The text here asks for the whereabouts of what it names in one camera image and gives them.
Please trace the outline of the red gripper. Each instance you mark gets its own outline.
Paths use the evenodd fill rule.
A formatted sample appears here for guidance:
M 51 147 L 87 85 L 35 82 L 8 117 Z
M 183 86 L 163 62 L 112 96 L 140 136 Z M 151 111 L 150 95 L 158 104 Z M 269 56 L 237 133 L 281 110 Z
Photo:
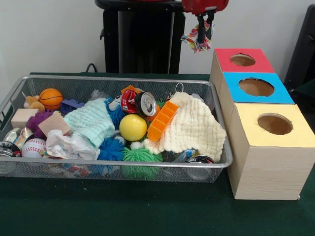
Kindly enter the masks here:
M 212 22 L 214 20 L 214 11 L 223 11 L 229 3 L 229 0 L 182 0 L 182 6 L 185 12 L 197 14 L 198 19 L 198 36 L 197 41 L 203 42 L 205 35 L 211 39 Z M 205 31 L 204 15 L 207 12 L 208 18 L 206 20 L 208 29 Z

